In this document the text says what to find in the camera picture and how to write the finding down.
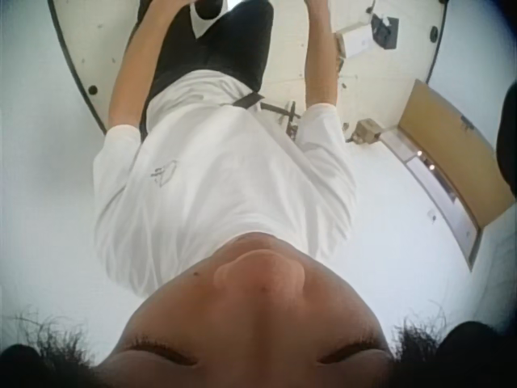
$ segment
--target shirt logo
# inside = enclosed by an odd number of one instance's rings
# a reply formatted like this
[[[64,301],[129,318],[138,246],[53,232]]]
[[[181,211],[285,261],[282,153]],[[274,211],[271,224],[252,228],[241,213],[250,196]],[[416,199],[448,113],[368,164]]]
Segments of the shirt logo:
[[[176,168],[178,167],[179,162],[177,160],[172,160],[168,162],[165,166],[159,167],[154,170],[151,174],[151,178],[154,179],[154,182],[162,188],[165,184],[167,184],[172,175],[176,172]]]

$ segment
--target white shirt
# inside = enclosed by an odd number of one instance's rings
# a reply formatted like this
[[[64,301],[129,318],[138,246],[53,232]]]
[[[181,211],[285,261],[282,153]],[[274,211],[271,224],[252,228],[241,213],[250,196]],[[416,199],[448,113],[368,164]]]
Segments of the white shirt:
[[[95,159],[95,246],[117,283],[146,297],[239,235],[275,235],[325,263],[347,239],[355,183],[336,108],[312,106],[296,141],[250,90],[200,70],[157,96],[149,136],[120,125]]]

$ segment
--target closed eye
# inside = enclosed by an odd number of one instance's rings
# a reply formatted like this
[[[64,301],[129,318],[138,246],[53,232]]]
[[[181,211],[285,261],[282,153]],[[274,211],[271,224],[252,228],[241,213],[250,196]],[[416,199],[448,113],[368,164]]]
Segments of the closed eye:
[[[140,352],[153,353],[156,356],[181,366],[194,366],[198,363],[196,359],[189,356],[184,356],[182,353],[174,350],[170,346],[151,340],[146,336],[137,337],[124,350],[136,350]]]
[[[376,339],[362,339],[353,344],[348,344],[339,348],[337,351],[332,352],[328,356],[323,357],[319,360],[320,364],[328,365],[335,364],[338,362],[345,361],[347,358],[354,356],[357,353],[365,352],[372,349],[382,349],[379,341]]]

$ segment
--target black pants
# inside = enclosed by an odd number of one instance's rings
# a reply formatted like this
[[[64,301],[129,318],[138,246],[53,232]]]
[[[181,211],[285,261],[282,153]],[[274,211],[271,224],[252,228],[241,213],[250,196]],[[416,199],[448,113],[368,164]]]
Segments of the black pants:
[[[141,0],[137,26],[150,3]],[[220,71],[258,92],[266,69],[272,25],[273,7],[267,0],[245,0],[196,39],[190,7],[185,6],[163,41],[149,100],[194,70]]]

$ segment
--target small box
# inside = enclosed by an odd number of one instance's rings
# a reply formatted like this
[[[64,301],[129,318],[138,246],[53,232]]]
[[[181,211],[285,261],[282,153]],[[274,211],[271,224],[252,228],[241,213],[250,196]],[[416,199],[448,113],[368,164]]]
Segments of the small box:
[[[379,137],[382,132],[383,130],[381,126],[378,125],[374,120],[365,119],[357,122],[352,139],[358,144],[372,144],[376,141],[379,141]]]
[[[351,58],[371,49],[375,45],[370,24],[354,24],[335,33],[338,41],[339,55]]]

